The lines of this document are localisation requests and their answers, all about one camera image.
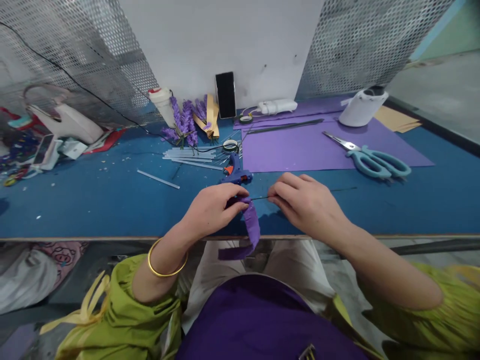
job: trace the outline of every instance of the black phone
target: black phone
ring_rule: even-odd
[[[220,119],[234,118],[237,115],[234,73],[230,71],[215,75],[215,85]]]

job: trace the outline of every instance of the green sleeve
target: green sleeve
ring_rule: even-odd
[[[115,266],[105,314],[99,322],[74,328],[60,345],[56,359],[174,358],[182,335],[177,286],[155,305],[137,302],[132,280],[144,259],[145,255],[138,255]]]
[[[442,304],[431,310],[395,306],[359,279],[358,285],[372,305],[363,315],[401,346],[447,353],[480,351],[480,292],[443,270],[413,265],[440,286]]]

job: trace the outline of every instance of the gold bangle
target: gold bangle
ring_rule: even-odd
[[[159,278],[168,278],[168,277],[171,277],[173,275],[177,275],[184,267],[185,267],[185,264],[187,263],[187,260],[189,258],[189,253],[187,252],[185,254],[185,262],[183,263],[183,265],[175,272],[172,272],[170,274],[161,274],[159,272],[156,272],[155,269],[153,268],[152,266],[152,263],[150,262],[150,256],[152,255],[152,250],[154,249],[154,247],[160,242],[160,240],[162,240],[163,237],[159,238],[157,241],[155,241],[155,243],[151,246],[150,250],[148,251],[148,255],[147,255],[147,259],[148,259],[148,267],[150,268],[151,272],[158,276]]]

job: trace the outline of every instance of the left hand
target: left hand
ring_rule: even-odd
[[[225,208],[228,200],[249,195],[247,189],[232,183],[206,187],[193,199],[179,225],[191,239],[200,240],[227,226],[239,212],[249,207],[246,203],[236,202]]]

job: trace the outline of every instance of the scissor blade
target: scissor blade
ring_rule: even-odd
[[[345,141],[335,135],[332,135],[331,133],[329,132],[326,132],[326,131],[323,131],[323,134],[328,136],[330,139],[332,139],[333,141],[335,141],[336,143],[338,143],[340,146],[342,146],[345,150],[347,151],[360,151],[360,147],[358,147],[357,145],[355,145],[353,142],[350,142],[350,141]]]

